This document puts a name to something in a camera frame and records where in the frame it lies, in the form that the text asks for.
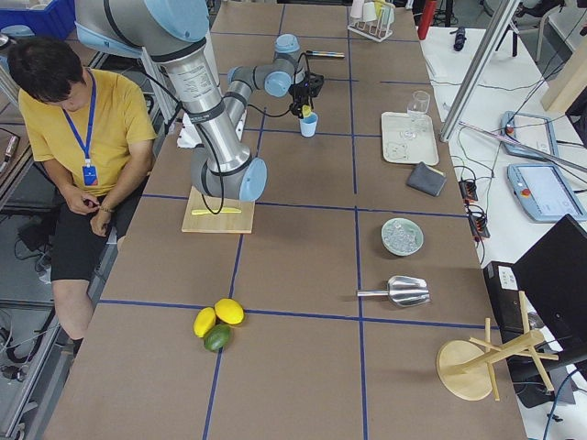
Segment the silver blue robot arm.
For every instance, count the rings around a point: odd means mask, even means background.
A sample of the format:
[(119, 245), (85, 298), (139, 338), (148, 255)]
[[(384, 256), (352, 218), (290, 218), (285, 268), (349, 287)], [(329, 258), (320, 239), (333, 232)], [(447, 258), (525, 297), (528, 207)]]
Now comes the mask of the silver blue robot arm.
[(304, 118), (324, 84), (302, 60), (296, 36), (276, 39), (271, 63), (232, 70), (221, 93), (205, 57), (209, 15), (204, 1), (78, 1), (75, 13), (85, 46), (128, 58), (148, 53), (167, 72), (199, 137), (191, 165), (195, 189), (216, 198), (258, 200), (267, 167), (236, 131), (251, 94), (289, 95), (289, 113)]

